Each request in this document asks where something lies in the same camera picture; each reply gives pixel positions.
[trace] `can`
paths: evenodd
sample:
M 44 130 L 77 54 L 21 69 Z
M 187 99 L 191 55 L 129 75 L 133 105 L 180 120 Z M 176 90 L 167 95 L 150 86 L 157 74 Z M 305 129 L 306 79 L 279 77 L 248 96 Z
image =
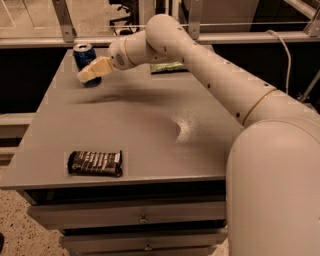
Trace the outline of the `can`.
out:
M 78 71 L 88 66 L 97 56 L 91 44 L 77 44 L 73 47 L 73 57 L 76 61 Z M 86 87 L 94 87 L 101 83 L 101 77 L 96 77 L 90 81 L 83 83 Z

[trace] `office chair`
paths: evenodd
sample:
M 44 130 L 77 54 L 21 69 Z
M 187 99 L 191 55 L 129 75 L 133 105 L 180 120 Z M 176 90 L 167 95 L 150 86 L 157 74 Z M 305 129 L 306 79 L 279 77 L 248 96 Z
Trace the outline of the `office chair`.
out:
M 124 9 L 129 16 L 112 19 L 109 21 L 110 27 L 115 26 L 116 22 L 125 21 L 124 26 L 128 25 L 139 25 L 139 1 L 138 0 L 109 0 L 109 4 L 120 4 L 121 6 L 117 8 L 118 11 Z M 120 31 L 120 35 L 133 34 L 132 29 L 123 29 Z

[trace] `black packet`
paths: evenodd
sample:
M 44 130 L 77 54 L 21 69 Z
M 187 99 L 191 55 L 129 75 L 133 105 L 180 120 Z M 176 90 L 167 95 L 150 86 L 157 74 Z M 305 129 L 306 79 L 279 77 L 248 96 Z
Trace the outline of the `black packet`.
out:
M 68 173 L 71 175 L 114 176 L 122 175 L 122 151 L 104 153 L 74 151 L 68 160 Z

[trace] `cable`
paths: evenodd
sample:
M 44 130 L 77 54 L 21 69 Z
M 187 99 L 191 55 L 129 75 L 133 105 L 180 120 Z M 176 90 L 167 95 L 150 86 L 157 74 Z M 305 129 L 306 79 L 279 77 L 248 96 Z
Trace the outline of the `cable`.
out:
M 269 34 L 273 35 L 274 37 L 278 38 L 280 42 L 282 43 L 284 49 L 286 50 L 287 56 L 288 56 L 288 69 L 287 69 L 287 78 L 286 78 L 286 94 L 289 94 L 289 79 L 290 79 L 290 72 L 291 72 L 291 55 L 289 52 L 289 49 L 285 43 L 285 41 L 282 39 L 282 37 L 273 30 L 267 31 Z

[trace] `wooden drawer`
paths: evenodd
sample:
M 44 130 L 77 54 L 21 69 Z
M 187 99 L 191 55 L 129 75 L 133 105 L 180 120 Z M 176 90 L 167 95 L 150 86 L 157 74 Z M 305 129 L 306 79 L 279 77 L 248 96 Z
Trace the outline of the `wooden drawer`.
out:
M 82 256 L 208 256 L 216 247 L 195 247 L 188 249 L 153 250 L 150 252 L 81 253 Z
M 161 250 L 170 249 L 209 248 L 222 243 L 226 237 L 227 233 L 225 229 L 200 229 L 66 236 L 61 239 L 61 244 L 70 253 L 80 254 L 116 252 L 160 253 Z
M 144 225 L 226 218 L 225 202 L 214 201 L 211 197 L 31 206 L 28 214 L 47 229 Z

